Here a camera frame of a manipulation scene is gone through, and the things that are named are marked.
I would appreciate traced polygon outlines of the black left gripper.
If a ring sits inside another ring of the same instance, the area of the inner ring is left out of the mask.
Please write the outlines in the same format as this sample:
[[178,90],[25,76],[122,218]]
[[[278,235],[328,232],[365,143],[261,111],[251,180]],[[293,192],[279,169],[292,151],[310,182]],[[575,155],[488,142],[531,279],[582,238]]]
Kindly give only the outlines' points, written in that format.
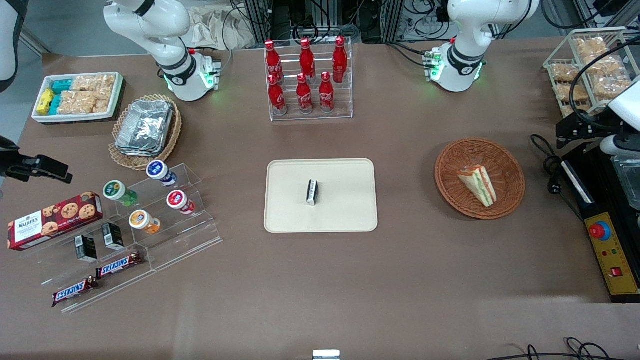
[[565,117],[556,123],[557,149],[562,150],[574,141],[606,138],[625,132],[626,123],[611,108],[601,108],[596,114],[582,111],[582,119]]

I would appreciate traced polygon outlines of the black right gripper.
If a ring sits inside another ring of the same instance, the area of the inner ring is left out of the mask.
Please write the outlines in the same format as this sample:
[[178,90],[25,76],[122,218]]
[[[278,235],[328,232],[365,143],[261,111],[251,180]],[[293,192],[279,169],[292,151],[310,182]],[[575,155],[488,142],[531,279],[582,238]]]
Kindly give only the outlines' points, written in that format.
[[0,137],[1,177],[28,182],[35,168],[37,177],[46,177],[63,183],[71,183],[73,174],[69,166],[46,155],[28,156],[19,152],[20,147],[8,139]]

